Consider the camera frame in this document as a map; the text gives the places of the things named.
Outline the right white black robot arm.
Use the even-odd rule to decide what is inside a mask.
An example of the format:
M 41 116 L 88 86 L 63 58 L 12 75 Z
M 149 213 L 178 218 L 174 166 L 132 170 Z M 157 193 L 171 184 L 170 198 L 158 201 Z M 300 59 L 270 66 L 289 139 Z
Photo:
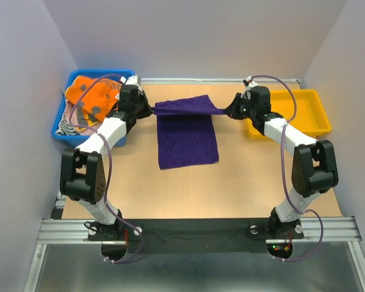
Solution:
M 284 187 L 285 199 L 271 211 L 266 230 L 274 237 L 293 231 L 301 215 L 321 194 L 339 182 L 335 150 L 328 141 L 307 136 L 271 109 L 271 94 L 264 86 L 253 86 L 237 93 L 225 109 L 231 119 L 249 119 L 265 137 L 280 145 L 280 155 L 293 157 L 291 188 Z

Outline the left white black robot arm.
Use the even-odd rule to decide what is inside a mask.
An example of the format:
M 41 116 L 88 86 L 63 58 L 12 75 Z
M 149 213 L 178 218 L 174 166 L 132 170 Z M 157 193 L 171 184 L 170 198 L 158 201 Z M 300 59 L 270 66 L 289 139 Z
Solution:
M 112 160 L 111 149 L 135 126 L 152 115 L 148 99 L 139 85 L 123 85 L 117 111 L 105 118 L 96 133 L 61 157 L 60 192 L 81 204 L 94 218 L 85 223 L 90 240 L 117 240 L 123 234 L 122 214 L 107 199 L 108 180 L 103 157 Z

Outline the purple towel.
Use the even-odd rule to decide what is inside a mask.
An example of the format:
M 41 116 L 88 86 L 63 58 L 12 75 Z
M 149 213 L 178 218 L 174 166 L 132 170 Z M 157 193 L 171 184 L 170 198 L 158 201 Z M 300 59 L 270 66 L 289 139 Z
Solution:
M 223 115 L 208 95 L 155 103 L 161 170 L 219 161 L 213 115 Z

